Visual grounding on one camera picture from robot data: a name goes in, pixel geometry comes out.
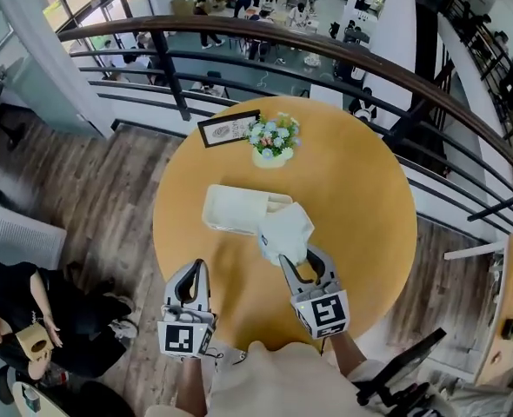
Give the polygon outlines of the person's light shirt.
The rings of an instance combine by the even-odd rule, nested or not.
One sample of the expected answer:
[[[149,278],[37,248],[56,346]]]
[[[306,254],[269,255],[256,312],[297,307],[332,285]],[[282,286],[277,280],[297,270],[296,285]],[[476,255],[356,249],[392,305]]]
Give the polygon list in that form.
[[[244,361],[215,379],[203,417],[386,417],[357,403],[348,375],[310,345],[269,351],[250,344]]]

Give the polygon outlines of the white ribbed cabinet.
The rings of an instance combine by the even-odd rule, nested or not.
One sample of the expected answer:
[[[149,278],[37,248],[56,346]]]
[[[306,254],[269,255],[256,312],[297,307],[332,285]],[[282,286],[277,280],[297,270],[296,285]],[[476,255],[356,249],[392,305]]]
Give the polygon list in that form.
[[[58,270],[67,232],[0,206],[0,262]]]

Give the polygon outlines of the black chair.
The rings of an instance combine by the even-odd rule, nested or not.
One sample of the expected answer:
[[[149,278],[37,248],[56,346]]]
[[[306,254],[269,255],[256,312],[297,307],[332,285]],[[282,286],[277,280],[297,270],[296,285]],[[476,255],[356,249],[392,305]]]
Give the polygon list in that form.
[[[8,365],[0,367],[0,401],[6,406],[15,402],[9,385],[9,370]]]

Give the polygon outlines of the black chest-mounted device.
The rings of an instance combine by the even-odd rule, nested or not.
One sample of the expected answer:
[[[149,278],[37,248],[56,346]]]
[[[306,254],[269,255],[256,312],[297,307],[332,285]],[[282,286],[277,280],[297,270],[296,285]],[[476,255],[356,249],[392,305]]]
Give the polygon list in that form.
[[[412,383],[405,389],[392,393],[390,389],[396,382],[416,370],[431,354],[438,343],[446,336],[442,328],[408,348],[392,359],[374,378],[366,381],[354,381],[358,392],[357,403],[365,407],[378,397],[388,408],[387,417],[411,417],[412,411],[418,411],[422,405],[431,401],[428,394],[430,384]]]

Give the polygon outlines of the black picture frame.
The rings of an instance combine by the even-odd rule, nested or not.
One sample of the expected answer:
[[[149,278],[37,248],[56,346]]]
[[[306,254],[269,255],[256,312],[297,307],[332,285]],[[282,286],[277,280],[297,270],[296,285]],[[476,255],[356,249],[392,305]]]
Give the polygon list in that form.
[[[211,118],[197,124],[205,148],[245,140],[260,117],[259,110]]]

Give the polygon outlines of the person's left forearm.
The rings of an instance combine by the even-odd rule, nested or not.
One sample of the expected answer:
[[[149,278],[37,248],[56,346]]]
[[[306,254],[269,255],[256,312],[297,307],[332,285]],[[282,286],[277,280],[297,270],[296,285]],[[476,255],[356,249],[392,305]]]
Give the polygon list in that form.
[[[194,417],[208,413],[203,386],[202,362],[198,358],[185,358],[177,383],[176,407]]]

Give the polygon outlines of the green cup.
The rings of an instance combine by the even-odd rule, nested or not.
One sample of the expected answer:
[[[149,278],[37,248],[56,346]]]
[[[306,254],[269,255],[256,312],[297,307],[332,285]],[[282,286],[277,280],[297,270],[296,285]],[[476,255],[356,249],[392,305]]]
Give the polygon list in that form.
[[[26,408],[33,414],[37,414],[41,410],[41,399],[36,390],[30,385],[23,384],[21,392]]]

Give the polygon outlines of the flower pot with flowers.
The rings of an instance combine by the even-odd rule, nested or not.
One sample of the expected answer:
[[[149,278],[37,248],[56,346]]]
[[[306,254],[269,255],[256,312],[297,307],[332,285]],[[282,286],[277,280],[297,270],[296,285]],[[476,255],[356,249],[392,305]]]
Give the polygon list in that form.
[[[301,142],[299,135],[300,123],[291,115],[278,112],[272,118],[258,113],[245,137],[258,168],[278,169],[294,156]]]

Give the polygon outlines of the dark metal railing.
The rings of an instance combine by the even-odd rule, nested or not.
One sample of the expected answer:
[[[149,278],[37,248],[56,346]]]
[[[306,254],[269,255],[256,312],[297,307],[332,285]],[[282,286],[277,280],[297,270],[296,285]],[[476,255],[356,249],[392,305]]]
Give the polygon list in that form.
[[[477,138],[484,141],[491,149],[496,151],[513,169],[512,148],[505,143],[502,137],[498,136],[496,132],[484,124],[477,115],[466,109],[450,95],[444,93],[435,84],[427,82],[420,76],[417,76],[395,63],[369,53],[365,48],[360,46],[351,46],[334,40],[326,40],[319,35],[306,34],[296,30],[281,29],[267,23],[233,20],[224,17],[212,17],[209,21],[205,21],[199,16],[136,17],[127,20],[98,23],[85,28],[66,30],[60,33],[58,38],[61,42],[69,42],[94,36],[123,34],[135,29],[148,32],[151,39],[155,42],[155,47],[154,49],[133,49],[131,50],[131,54],[158,58],[158,66],[154,69],[145,70],[144,74],[146,76],[164,76],[168,84],[165,87],[158,87],[131,83],[128,86],[129,89],[152,91],[173,96],[173,103],[166,103],[164,107],[178,111],[184,120],[189,120],[193,114],[203,116],[206,113],[203,109],[189,107],[187,102],[190,99],[214,103],[224,107],[235,105],[235,101],[228,97],[206,96],[202,93],[186,90],[181,86],[181,81],[191,81],[193,83],[207,81],[209,83],[223,85],[227,89],[237,89],[259,96],[273,97],[275,94],[272,91],[251,87],[248,84],[223,79],[221,77],[206,77],[180,73],[176,70],[173,63],[176,58],[193,59],[209,63],[225,63],[240,68],[263,70],[272,74],[287,76],[297,81],[315,84],[322,89],[331,89],[343,95],[353,96],[363,101],[369,101],[378,109],[383,109],[396,116],[399,122],[396,127],[390,128],[382,127],[373,122],[366,123],[370,129],[383,137],[384,141],[391,149],[401,147],[413,149],[463,177],[467,182],[472,183],[488,197],[495,200],[495,204],[490,205],[464,189],[459,189],[458,193],[474,202],[480,208],[479,210],[474,210],[460,202],[453,203],[454,206],[468,213],[469,216],[467,220],[469,222],[482,221],[503,233],[513,232],[512,183],[508,182],[503,175],[500,175],[496,169],[490,166],[485,160],[467,150],[462,144],[443,133],[440,129],[427,123],[424,118],[433,109],[437,109],[445,115],[452,116],[468,131],[476,135]],[[374,76],[395,84],[399,88],[410,91],[414,96],[418,97],[419,102],[410,109],[400,109],[382,98],[368,96],[362,90],[342,82],[320,80],[307,76],[303,72],[296,72],[267,63],[251,62],[249,60],[234,59],[229,56],[213,55],[203,52],[172,50],[169,48],[163,36],[163,32],[166,29],[173,29],[179,32],[199,33],[215,31],[218,34],[229,37],[240,36],[241,38],[256,39],[275,45],[301,48],[305,52],[316,53],[319,56],[328,57],[339,63],[355,65],[359,69],[370,72]],[[487,171],[501,185],[506,187],[511,195],[509,197],[499,195],[494,189],[490,188],[487,183],[481,182],[471,173],[459,168],[425,145],[410,139],[408,134],[413,129],[428,130],[438,140],[449,145],[455,151],[464,155],[467,159]]]

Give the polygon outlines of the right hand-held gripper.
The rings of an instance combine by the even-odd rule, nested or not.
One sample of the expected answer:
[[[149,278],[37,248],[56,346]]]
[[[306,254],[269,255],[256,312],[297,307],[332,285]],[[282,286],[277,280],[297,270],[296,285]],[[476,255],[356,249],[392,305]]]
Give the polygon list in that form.
[[[291,306],[310,337],[318,340],[346,332],[350,324],[348,296],[336,281],[332,257],[317,246],[307,247],[307,262],[316,274],[316,283],[326,283],[322,286],[315,286],[312,279],[304,280],[286,255],[280,254],[278,260],[293,295]]]

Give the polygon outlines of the person's right forearm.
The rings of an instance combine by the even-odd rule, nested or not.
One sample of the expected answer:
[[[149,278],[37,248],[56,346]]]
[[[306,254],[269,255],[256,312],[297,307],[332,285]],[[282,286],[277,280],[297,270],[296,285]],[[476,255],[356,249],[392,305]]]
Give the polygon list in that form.
[[[340,373],[350,379],[367,358],[348,333],[333,334],[329,340]]]

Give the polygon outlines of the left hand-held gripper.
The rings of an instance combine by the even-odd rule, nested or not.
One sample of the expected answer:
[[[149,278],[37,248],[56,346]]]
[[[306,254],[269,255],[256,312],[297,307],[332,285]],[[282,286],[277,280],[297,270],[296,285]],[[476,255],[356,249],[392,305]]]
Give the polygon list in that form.
[[[164,304],[163,318],[157,323],[160,352],[178,358],[205,356],[217,316],[210,312],[209,271],[203,259],[183,265],[171,276]],[[180,307],[196,307],[197,311]]]

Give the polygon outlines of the white shelf board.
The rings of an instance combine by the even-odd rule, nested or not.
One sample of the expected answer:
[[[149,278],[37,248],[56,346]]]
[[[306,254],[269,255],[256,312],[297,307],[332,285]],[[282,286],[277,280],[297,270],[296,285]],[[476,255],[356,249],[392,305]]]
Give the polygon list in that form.
[[[461,249],[461,250],[446,252],[443,255],[443,258],[445,261],[453,261],[453,260],[475,257],[475,256],[479,256],[479,255],[502,253],[505,250],[505,247],[506,247],[506,241],[493,242],[493,243],[484,244],[481,246],[476,246],[473,248],[465,248],[465,249]]]

